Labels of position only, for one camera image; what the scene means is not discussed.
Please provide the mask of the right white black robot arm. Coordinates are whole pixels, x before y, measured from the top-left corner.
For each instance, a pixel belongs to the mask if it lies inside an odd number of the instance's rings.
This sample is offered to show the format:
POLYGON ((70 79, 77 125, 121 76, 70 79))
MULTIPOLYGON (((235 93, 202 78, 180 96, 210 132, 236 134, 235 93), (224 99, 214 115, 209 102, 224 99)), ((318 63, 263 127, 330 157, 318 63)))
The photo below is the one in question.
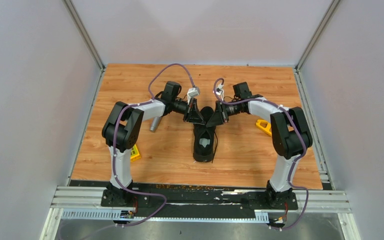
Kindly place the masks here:
POLYGON ((266 185, 263 201, 270 209, 278 209, 292 199, 293 176, 296 165, 312 146, 313 138, 300 107, 284 107, 267 100, 260 94, 252 94, 246 82, 233 87, 235 99, 223 100, 224 79, 213 84, 216 109, 206 122, 207 127, 228 123, 229 117, 240 113, 254 115, 271 125, 271 139, 277 153, 274 172, 266 185))

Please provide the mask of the black sneaker shoe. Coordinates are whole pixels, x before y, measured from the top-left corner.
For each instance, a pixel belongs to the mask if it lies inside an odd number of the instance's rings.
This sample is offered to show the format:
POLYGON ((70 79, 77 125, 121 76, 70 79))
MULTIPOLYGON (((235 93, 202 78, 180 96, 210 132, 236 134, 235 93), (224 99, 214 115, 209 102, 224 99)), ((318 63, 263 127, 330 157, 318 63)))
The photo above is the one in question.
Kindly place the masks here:
POLYGON ((193 158, 199 163, 212 161, 216 127, 206 127, 202 124, 193 125, 193 158))

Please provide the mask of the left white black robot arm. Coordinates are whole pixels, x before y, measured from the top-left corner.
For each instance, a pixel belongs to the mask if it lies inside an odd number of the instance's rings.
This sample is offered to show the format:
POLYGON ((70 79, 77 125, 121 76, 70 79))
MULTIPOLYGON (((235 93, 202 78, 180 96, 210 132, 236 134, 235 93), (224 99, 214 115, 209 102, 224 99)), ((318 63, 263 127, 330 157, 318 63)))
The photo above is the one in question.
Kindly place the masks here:
POLYGON ((111 178, 102 195, 103 207, 126 207, 138 196, 132 189, 131 152, 139 138, 143 121, 176 112, 182 114, 186 122, 204 124, 195 105, 200 89, 192 86, 187 91, 186 100, 178 97, 181 90, 179 83, 168 81, 164 89, 152 95, 148 101, 115 103, 101 132, 111 154, 111 178))

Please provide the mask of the black shoelace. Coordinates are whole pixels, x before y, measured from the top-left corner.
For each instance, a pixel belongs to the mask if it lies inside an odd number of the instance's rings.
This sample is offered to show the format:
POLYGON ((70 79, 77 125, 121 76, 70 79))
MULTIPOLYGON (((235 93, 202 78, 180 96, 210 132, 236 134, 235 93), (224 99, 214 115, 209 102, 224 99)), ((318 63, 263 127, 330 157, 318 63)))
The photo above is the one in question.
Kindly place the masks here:
POLYGON ((217 147, 218 147, 218 143, 219 143, 219 138, 217 136, 217 133, 215 132, 214 133, 214 145, 213 145, 213 153, 212 153, 211 163, 214 162, 214 159, 215 159, 215 156, 216 156, 217 147))

